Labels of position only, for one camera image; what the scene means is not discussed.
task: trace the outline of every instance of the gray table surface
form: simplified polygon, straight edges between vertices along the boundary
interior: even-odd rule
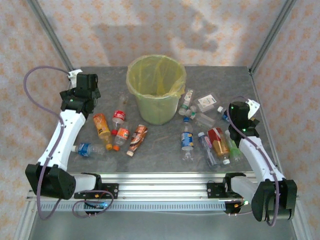
[[[68,172],[172,173],[248,172],[252,170],[246,160],[237,164],[232,162],[217,170],[210,169],[198,144],[198,133],[202,130],[194,122],[191,124],[194,134],[195,160],[189,163],[183,162],[180,147],[183,117],[178,114],[178,111],[170,122],[160,126],[151,125],[141,118],[135,97],[128,91],[126,85],[127,67],[83,67],[82,70],[84,73],[98,75],[101,98],[94,109],[94,114],[104,113],[111,127],[119,92],[128,93],[129,103],[126,110],[126,120],[131,124],[131,132],[136,129],[138,124],[143,124],[148,127],[148,133],[133,157],[126,155],[130,140],[120,148],[119,152],[112,150],[104,156],[82,157],[72,152],[68,161]],[[186,66],[185,70],[187,73],[186,87],[195,90],[195,98],[214,92],[220,100],[220,105],[225,107],[235,96],[257,99],[248,69],[245,66]],[[223,131],[228,129],[228,123],[221,119],[216,108],[205,114],[216,120],[216,127],[220,127]],[[255,117],[261,121],[256,129],[266,152],[272,158],[266,129],[259,111]],[[88,117],[80,130],[76,143],[100,143],[93,123],[93,114]]]

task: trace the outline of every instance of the yellow trash bag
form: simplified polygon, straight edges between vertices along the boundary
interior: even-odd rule
[[[185,93],[186,76],[183,65],[164,55],[141,56],[130,63],[126,85],[146,122],[162,125],[173,118]]]

